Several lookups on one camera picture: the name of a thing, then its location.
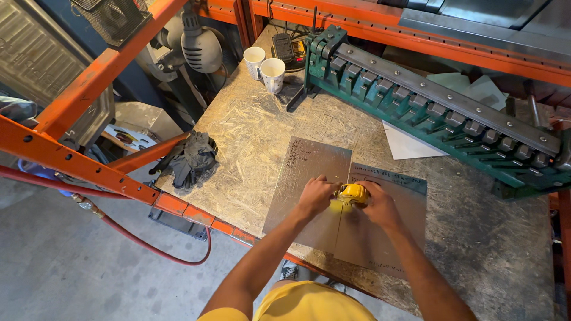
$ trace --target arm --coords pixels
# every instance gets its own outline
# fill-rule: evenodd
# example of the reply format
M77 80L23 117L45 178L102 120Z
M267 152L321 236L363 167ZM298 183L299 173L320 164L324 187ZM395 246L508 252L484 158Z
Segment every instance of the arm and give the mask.
M369 205L363 211L387 233L412 287L412 294L426 321L472 320L474 313L460 299L448 282L420 250L400 218L394 200L372 182L357 182L370 193Z
M310 179L296 207L236 264L200 315L230 307L252 319L254 300L274 274L287 249L307 223L329 206L333 191L339 186L341 183L327 182L325 175Z

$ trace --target person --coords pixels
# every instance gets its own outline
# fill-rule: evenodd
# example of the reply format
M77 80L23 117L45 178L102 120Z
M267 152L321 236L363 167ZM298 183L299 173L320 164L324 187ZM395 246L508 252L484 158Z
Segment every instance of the person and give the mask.
M394 200L372 182L357 182L371 197L363 211L390 238L424 320L477 320L470 308L426 258L404 225ZM312 281L276 282L254 314L253 302L303 228L330 203L341 183L325 175L306 184L299 203L236 264L208 301L199 321L375 320L357 300ZM282 276L292 274L287 268Z

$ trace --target osb board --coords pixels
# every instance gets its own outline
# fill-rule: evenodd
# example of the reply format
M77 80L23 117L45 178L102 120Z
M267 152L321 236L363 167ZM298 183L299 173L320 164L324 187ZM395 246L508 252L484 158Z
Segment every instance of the osb board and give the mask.
M270 26L256 42L268 57L273 34ZM395 161L378 119L324 91L313 100L303 96L297 105L287 113L240 63L195 127L216 140L219 164L192 189L175 191L168 173L156 185L263 237L290 137L351 149L353 162L428 181L427 257L480 320L553 319L546 196L500 201L490 194L491 177L452 157ZM288 252L420 315L404 280L299 244Z

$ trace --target yellow shirt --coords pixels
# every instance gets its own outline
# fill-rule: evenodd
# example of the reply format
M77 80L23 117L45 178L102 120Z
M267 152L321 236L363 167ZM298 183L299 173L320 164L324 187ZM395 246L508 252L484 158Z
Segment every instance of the yellow shirt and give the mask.
M212 310L198 321L248 321L234 308ZM375 317L354 298L313 281L289 283L276 288L262 300L253 321L355 320Z

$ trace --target white mug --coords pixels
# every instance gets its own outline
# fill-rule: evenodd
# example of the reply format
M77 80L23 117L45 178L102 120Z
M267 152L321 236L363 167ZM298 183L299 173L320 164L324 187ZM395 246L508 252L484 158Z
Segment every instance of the white mug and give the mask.
M277 94L282 90L286 64L277 58L266 59L260 66L264 83L270 94Z
M260 47L250 47L244 51L243 56L250 76L254 80L260 80L262 78L260 66L266 60L266 52Z

